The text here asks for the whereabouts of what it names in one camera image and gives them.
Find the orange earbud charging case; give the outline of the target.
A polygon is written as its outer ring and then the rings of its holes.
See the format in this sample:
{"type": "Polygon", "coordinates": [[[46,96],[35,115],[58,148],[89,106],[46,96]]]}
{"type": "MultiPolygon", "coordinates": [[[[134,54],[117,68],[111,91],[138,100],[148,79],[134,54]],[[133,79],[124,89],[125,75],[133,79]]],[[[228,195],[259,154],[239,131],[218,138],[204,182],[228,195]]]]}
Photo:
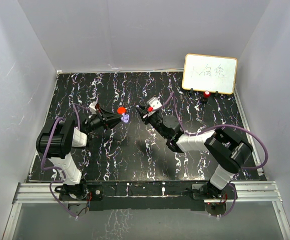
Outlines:
{"type": "Polygon", "coordinates": [[[126,113],[126,109],[124,107],[118,107],[117,109],[117,113],[120,114],[120,115],[123,115],[126,113]]]}

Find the purple charging case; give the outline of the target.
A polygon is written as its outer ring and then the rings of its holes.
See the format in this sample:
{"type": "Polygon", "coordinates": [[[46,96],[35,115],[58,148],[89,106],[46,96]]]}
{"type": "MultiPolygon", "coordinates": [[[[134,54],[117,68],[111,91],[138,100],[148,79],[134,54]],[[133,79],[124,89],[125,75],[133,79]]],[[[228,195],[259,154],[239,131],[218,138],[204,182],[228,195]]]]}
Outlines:
{"type": "Polygon", "coordinates": [[[129,118],[130,116],[128,114],[123,114],[121,117],[121,121],[124,123],[128,123],[129,122],[129,118]]]}

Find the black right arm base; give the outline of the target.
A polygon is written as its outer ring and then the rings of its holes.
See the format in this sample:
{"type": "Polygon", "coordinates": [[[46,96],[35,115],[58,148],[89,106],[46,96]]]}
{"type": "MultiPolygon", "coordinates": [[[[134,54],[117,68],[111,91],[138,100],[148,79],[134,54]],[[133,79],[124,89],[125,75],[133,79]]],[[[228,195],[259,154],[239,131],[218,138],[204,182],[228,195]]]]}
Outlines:
{"type": "Polygon", "coordinates": [[[218,189],[210,182],[195,183],[186,189],[194,200],[216,200],[225,203],[229,200],[237,199],[235,185],[228,183],[222,190],[218,189]]]}

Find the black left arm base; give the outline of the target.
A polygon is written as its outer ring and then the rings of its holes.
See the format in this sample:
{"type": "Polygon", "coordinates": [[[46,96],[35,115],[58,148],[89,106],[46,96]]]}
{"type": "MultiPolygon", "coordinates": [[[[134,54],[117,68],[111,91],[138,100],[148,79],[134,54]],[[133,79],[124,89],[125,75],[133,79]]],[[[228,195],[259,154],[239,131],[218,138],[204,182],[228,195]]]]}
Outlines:
{"type": "Polygon", "coordinates": [[[63,184],[55,187],[55,192],[60,194],[60,199],[65,201],[101,201],[103,187],[99,184],[89,184],[81,181],[76,185],[63,184]]]}

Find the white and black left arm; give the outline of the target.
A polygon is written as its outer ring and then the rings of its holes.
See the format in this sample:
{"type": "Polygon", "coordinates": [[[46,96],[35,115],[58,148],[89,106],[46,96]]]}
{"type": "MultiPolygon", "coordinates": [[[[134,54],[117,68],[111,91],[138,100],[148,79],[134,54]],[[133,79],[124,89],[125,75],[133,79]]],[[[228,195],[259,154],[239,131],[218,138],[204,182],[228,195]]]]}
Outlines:
{"type": "Polygon", "coordinates": [[[82,173],[78,170],[71,155],[72,148],[82,149],[88,145],[88,135],[100,128],[109,130],[119,123],[127,123],[129,115],[124,107],[116,113],[102,109],[94,101],[87,107],[90,114],[84,119],[79,118],[76,105],[73,105],[77,119],[46,120],[36,141],[37,152],[43,155],[41,170],[56,170],[63,184],[71,186],[70,193],[78,200],[87,196],[88,187],[82,184],[82,173]]]}

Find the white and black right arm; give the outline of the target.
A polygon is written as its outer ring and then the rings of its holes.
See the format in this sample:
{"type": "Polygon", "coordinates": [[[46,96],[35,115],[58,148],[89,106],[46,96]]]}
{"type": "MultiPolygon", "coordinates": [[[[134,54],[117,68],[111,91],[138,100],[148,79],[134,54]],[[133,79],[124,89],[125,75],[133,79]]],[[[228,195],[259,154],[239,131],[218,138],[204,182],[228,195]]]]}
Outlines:
{"type": "Polygon", "coordinates": [[[174,153],[189,151],[208,151],[218,166],[200,190],[202,195],[215,199],[225,194],[226,186],[235,174],[239,173],[253,152],[251,144],[241,138],[229,127],[220,127],[202,134],[187,135],[174,115],[162,116],[150,107],[136,106],[144,124],[150,124],[164,139],[174,153]]]}

